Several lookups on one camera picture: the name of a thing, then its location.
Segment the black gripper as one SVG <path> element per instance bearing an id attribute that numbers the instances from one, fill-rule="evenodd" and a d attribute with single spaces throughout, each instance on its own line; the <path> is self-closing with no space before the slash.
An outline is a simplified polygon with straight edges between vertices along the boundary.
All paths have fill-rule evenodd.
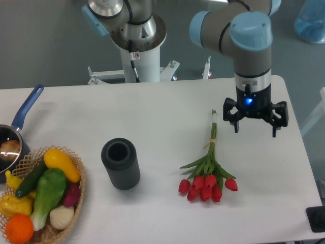
<path id="1" fill-rule="evenodd" d="M 287 102 L 276 104 L 271 102 L 271 85 L 263 90 L 247 94 L 245 90 L 236 88 L 237 101 L 226 98 L 223 104 L 223 120 L 234 126 L 235 133 L 239 132 L 239 121 L 244 117 L 263 118 L 272 126 L 272 137 L 282 127 L 288 126 Z"/>

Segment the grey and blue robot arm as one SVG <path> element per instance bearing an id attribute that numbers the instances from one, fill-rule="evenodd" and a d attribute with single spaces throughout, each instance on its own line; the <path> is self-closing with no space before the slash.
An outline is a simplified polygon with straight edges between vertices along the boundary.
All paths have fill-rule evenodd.
<path id="1" fill-rule="evenodd" d="M 189 25 L 196 45 L 234 62 L 236 99 L 226 98 L 223 119 L 235 130 L 241 119 L 262 119 L 274 132 L 288 124 L 285 102 L 271 101 L 270 16 L 280 1 L 229 1 L 218 13 L 201 11 Z M 127 83 L 159 82 L 160 46 L 167 29 L 151 1 L 87 1 L 82 12 L 100 35 L 109 34 L 119 48 Z"/>

